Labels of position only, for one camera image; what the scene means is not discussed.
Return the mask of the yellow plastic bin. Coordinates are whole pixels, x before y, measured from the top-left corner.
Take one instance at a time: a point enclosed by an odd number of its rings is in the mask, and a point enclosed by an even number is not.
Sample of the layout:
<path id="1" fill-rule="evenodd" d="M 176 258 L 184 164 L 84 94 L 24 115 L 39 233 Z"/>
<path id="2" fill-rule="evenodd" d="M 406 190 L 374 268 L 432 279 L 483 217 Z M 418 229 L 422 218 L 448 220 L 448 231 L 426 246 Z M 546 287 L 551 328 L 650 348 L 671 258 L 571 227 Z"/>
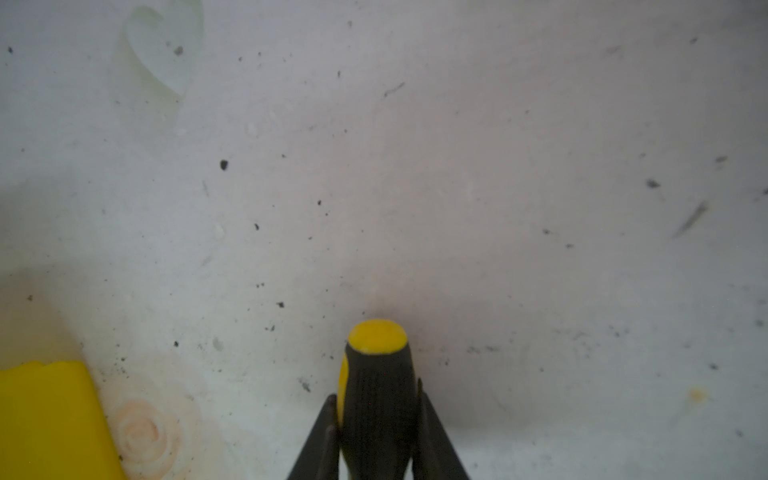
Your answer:
<path id="1" fill-rule="evenodd" d="M 1 477 L 125 477 L 82 362 L 29 362 L 1 372 Z"/>

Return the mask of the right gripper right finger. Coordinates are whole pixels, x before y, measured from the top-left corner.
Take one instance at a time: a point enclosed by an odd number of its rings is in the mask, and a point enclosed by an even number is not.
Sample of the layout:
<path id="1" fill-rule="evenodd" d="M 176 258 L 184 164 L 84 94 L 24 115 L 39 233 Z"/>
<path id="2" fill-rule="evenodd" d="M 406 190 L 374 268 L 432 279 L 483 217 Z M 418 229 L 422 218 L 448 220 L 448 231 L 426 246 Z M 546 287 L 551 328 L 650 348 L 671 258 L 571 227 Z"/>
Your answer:
<path id="1" fill-rule="evenodd" d="M 434 406 L 417 381 L 418 413 L 412 472 L 416 480 L 469 480 Z"/>

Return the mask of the black yellow screwdriver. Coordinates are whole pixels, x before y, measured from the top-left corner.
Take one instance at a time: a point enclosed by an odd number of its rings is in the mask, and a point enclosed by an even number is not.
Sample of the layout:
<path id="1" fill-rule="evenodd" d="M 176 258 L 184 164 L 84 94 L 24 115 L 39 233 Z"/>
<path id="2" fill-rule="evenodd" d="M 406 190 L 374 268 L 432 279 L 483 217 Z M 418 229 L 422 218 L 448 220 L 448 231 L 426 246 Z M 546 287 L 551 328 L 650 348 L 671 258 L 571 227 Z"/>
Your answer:
<path id="1" fill-rule="evenodd" d="M 369 319 L 350 331 L 338 382 L 340 448 L 351 479 L 402 479 L 412 457 L 417 391 L 408 336 Z"/>

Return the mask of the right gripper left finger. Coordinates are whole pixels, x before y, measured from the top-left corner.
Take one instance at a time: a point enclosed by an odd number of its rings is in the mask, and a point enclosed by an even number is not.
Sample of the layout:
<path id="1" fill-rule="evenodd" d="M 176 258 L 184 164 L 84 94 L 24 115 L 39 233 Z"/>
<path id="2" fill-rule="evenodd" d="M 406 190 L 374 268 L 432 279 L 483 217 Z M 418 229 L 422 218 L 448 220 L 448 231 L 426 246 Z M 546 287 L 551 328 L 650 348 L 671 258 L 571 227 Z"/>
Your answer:
<path id="1" fill-rule="evenodd" d="M 287 479 L 338 480 L 339 456 L 337 395 L 331 394 L 324 401 Z"/>

